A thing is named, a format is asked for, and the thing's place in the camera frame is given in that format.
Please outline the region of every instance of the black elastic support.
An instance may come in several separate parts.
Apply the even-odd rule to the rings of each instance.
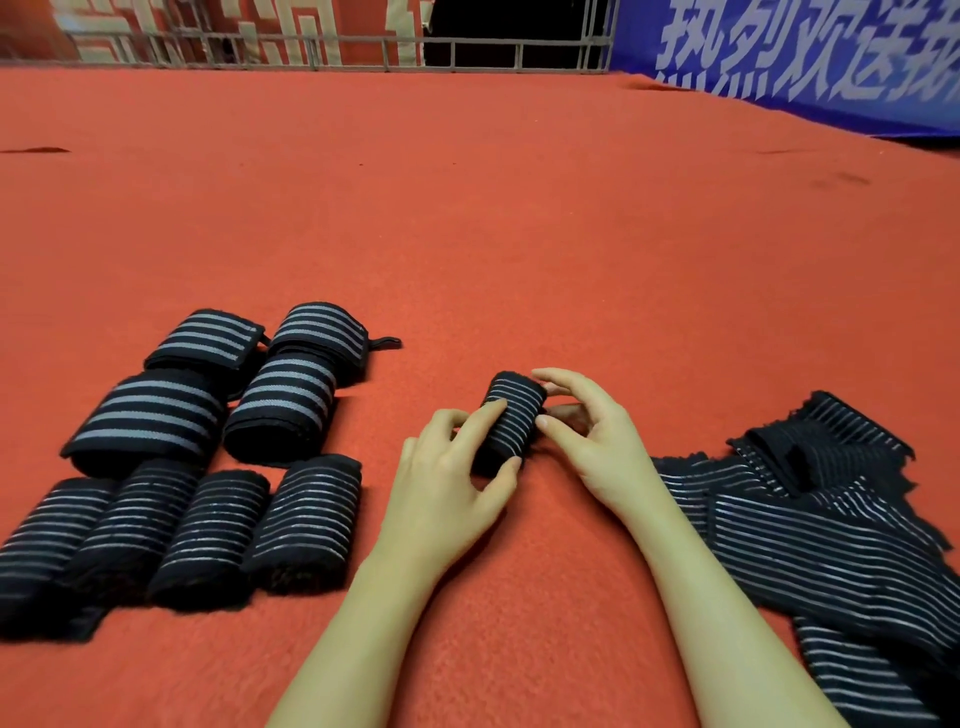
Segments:
[[[287,471],[244,559],[243,571],[256,586],[293,594],[343,585],[361,477],[359,462],[334,454]]]
[[[271,356],[224,428],[224,448],[241,463],[286,468],[320,454],[335,408],[329,357],[300,351]]]
[[[490,383],[484,403],[506,400],[507,409],[490,428],[473,459],[473,471],[494,477],[511,457],[526,455],[533,439],[534,420],[546,401],[546,390],[528,376],[500,372]]]
[[[103,606],[146,603],[156,572],[202,471],[173,460],[143,463],[70,560],[62,583]]]
[[[205,468],[226,415],[223,395],[206,376],[180,369],[144,372],[110,390],[60,456],[85,475],[115,479],[157,457]]]
[[[256,374],[270,345],[264,327],[236,314],[201,308],[187,316],[143,363],[150,369],[188,369],[205,375],[236,400]]]
[[[259,473],[204,477],[147,588],[150,601],[181,612],[243,606],[252,586],[240,565],[269,501]]]
[[[116,482],[63,480],[0,546],[0,638],[86,642],[107,613],[58,584]]]

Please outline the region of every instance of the red carpet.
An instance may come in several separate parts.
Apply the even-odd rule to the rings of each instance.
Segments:
[[[0,156],[0,536],[184,314],[272,331],[320,299],[406,343],[328,442],[364,463],[354,563],[403,438],[535,366],[596,378],[657,454],[829,389],[916,448],[911,501],[960,544],[955,160],[615,77],[4,71],[0,97],[0,148],[70,151]],[[0,647],[2,722],[262,725],[341,598]],[[427,613],[395,724],[696,724],[649,572],[548,456]]]

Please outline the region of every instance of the gray stripe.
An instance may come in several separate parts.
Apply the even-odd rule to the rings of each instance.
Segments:
[[[289,337],[289,336],[295,336],[295,335],[312,336],[317,339],[326,339],[327,341],[332,341],[334,344],[339,344],[340,346],[344,347],[354,356],[360,356],[361,354],[360,349],[356,346],[356,344],[349,341],[348,339],[337,337],[337,336],[331,336],[330,334],[323,333],[321,331],[309,331],[306,328],[288,328],[286,330],[283,330],[283,327],[280,327],[280,329],[276,332],[274,341],[275,342],[279,341],[285,336]]]
[[[110,407],[114,404],[166,404],[171,407],[179,407],[180,409],[185,409],[187,412],[193,412],[196,415],[205,417],[210,420],[215,425],[220,422],[219,418],[210,412],[208,409],[204,409],[198,404],[191,404],[188,401],[183,400],[172,400],[169,397],[156,397],[154,395],[128,395],[126,397],[114,397],[105,401],[101,407]]]
[[[326,392],[328,397],[333,397],[333,393],[330,392],[330,388],[326,385],[322,379],[317,379],[315,376],[306,375],[303,372],[260,372],[256,376],[256,379],[253,381],[254,384],[259,384],[264,379],[300,379],[301,381],[308,381],[311,384],[315,384]]]
[[[208,402],[217,405],[217,411],[221,411],[224,406],[223,404],[209,392],[206,392],[203,389],[198,389],[197,387],[191,387],[188,384],[180,384],[177,381],[167,381],[166,379],[157,379],[154,381],[130,381],[126,384],[119,384],[110,391],[112,395],[113,392],[120,392],[125,389],[140,389],[142,387],[158,387],[159,389],[173,389],[177,392],[185,392],[187,394],[196,395]]]
[[[286,384],[262,384],[259,386],[251,387],[246,392],[244,392],[244,395],[243,395],[244,400],[250,395],[258,395],[264,392],[276,392],[284,395],[292,395],[294,397],[306,397],[308,400],[320,406],[320,408],[324,411],[324,414],[326,414],[327,403],[324,401],[322,397],[314,394],[309,389],[303,389],[302,387],[288,386]]]
[[[290,354],[281,354],[277,358],[271,359],[266,364],[264,364],[260,368],[260,371],[268,372],[271,369],[275,369],[277,367],[285,368],[287,366],[293,366],[293,365],[296,365],[298,367],[306,367],[307,369],[312,369],[314,372],[323,372],[325,376],[329,377],[330,383],[336,386],[336,382],[337,382],[336,377],[333,375],[333,372],[327,369],[323,364],[319,364],[315,361],[310,361],[309,359],[299,359],[295,354],[293,356],[291,356]]]
[[[364,328],[360,325],[360,322],[354,319],[345,311],[341,311],[339,308],[336,308],[332,305],[324,305],[323,303],[301,303],[296,305],[291,309],[290,313],[287,314],[287,318],[290,316],[296,316],[302,313],[309,313],[313,316],[319,316],[320,318],[328,319],[329,321],[343,322],[347,324],[351,329],[357,332],[357,335],[361,338],[364,334]]]
[[[158,352],[161,349],[192,349],[195,352],[215,353],[218,356],[222,356],[224,359],[229,359],[230,361],[236,361],[239,358],[239,356],[235,353],[228,353],[222,349],[217,349],[216,347],[204,346],[203,344],[191,344],[186,341],[160,344],[160,346],[156,348]]]
[[[187,448],[198,455],[204,454],[203,450],[185,438],[171,435],[169,432],[152,432],[149,429],[94,429],[89,432],[81,432],[73,438],[73,442],[111,437],[121,437],[128,440],[159,440],[160,442],[172,443],[173,445]]]
[[[187,429],[192,429],[194,432],[199,432],[206,438],[212,438],[213,435],[205,428],[197,423],[192,423],[189,420],[185,420],[180,417],[174,417],[173,415],[161,415],[158,412],[132,412],[130,410],[124,410],[122,412],[102,412],[99,415],[95,415],[86,421],[86,424],[95,423],[99,420],[149,420],[153,422],[166,423],[168,425],[177,425],[179,427],[186,427]]]
[[[217,316],[214,313],[194,313],[190,316],[187,316],[186,320],[190,321],[191,319],[205,319],[207,321],[229,321],[231,324],[242,328],[246,331],[256,332],[256,327],[252,327],[249,324],[244,324],[236,319],[231,319],[229,316]]]
[[[234,409],[233,412],[234,413],[240,412],[241,410],[244,410],[244,409],[255,409],[256,407],[282,407],[283,409],[292,409],[295,412],[300,412],[301,415],[306,415],[307,417],[309,417],[311,420],[314,421],[314,423],[320,429],[324,428],[324,424],[316,412],[314,412],[312,409],[309,409],[308,407],[304,407],[302,405],[296,404],[295,402],[291,402],[288,400],[256,400],[256,401],[240,402],[240,404],[237,405],[236,409]]]
[[[325,324],[324,321],[332,322],[331,324]],[[363,332],[356,328],[347,328],[344,326],[344,322],[341,319],[336,319],[333,316],[327,316],[323,313],[309,313],[306,311],[299,311],[297,313],[292,313],[287,316],[283,323],[280,325],[279,330],[283,330],[284,327],[295,326],[300,323],[309,323],[314,326],[329,328],[333,331],[341,331],[349,336],[351,339],[355,340],[357,346],[362,347],[365,337]]]
[[[187,331],[187,330],[183,330],[182,328],[174,331],[172,334],[167,336],[167,342],[170,342],[173,339],[182,338],[184,336],[188,336],[194,339],[202,339],[204,341],[216,341],[221,344],[226,344],[231,349],[237,349],[240,352],[247,347],[246,342],[233,341],[232,339],[226,339],[223,336],[216,336],[212,333],[205,333],[203,331]]]
[[[235,328],[222,327],[217,324],[205,324],[203,321],[194,321],[193,317],[188,318],[186,321],[180,324],[177,328],[174,329],[173,333],[177,333],[177,331],[185,327],[208,328],[212,331],[222,331],[223,333],[228,333],[230,336],[238,336],[244,341],[250,341],[252,338],[249,333],[238,331]]]

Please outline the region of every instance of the white stripe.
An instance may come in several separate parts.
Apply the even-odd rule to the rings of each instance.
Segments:
[[[113,387],[110,391],[113,392],[122,392],[126,389],[143,389],[144,387],[157,387],[159,389],[172,389],[177,392],[185,392],[186,394],[196,395],[197,397],[207,400],[211,404],[217,406],[217,410],[220,411],[224,408],[223,404],[216,397],[211,395],[209,392],[205,392],[203,389],[197,389],[197,387],[191,387],[187,384],[180,384],[178,381],[167,381],[166,379],[153,379],[151,381],[130,381],[126,384],[118,384]]]

